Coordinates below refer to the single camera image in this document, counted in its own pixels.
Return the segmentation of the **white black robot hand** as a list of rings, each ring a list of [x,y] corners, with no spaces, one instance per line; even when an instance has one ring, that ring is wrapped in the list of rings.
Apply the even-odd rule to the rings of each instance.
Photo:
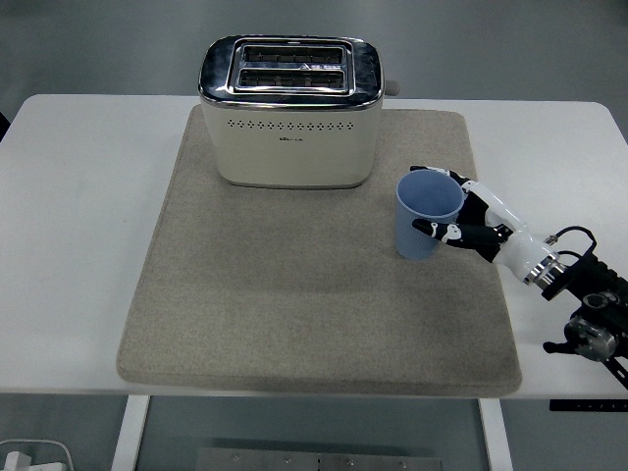
[[[547,288],[565,271],[550,245],[533,236],[527,224],[482,183],[453,170],[438,171],[452,178],[464,196],[450,223],[417,218],[412,227],[446,245],[476,251],[490,263],[508,268],[526,285]]]

